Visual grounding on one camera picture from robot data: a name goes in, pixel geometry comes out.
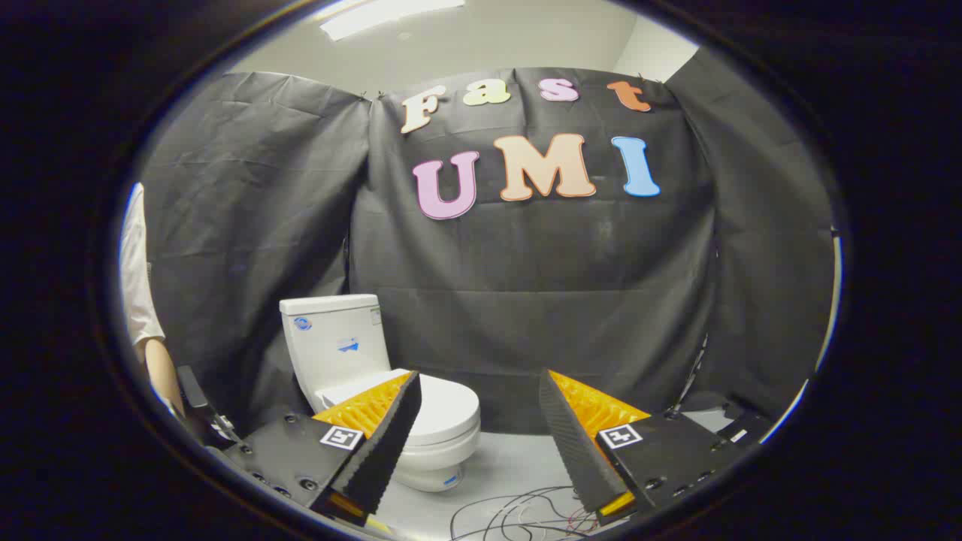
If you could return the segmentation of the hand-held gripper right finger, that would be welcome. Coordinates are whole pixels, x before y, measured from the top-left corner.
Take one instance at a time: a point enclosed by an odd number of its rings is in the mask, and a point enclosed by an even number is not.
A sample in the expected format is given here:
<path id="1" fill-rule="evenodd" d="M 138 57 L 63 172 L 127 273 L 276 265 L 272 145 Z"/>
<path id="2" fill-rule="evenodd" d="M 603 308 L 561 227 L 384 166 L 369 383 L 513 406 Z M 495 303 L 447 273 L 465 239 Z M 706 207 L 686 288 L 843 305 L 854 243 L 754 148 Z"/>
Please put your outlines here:
<path id="1" fill-rule="evenodd" d="M 646 413 L 554 370 L 540 374 L 539 403 L 575 493 L 601 526 L 671 506 L 743 455 L 681 413 Z"/>

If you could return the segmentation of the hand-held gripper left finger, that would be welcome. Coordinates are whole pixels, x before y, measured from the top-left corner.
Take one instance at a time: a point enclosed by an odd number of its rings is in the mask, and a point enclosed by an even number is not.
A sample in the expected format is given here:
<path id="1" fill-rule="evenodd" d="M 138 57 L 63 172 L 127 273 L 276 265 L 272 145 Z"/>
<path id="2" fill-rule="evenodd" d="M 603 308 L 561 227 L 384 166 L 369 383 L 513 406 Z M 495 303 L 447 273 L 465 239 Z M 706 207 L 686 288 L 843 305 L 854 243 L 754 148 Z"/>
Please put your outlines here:
<path id="1" fill-rule="evenodd" d="M 322 413 L 285 414 L 224 456 L 283 500 L 361 527 L 380 506 L 420 407 L 419 373 L 406 372 Z"/>

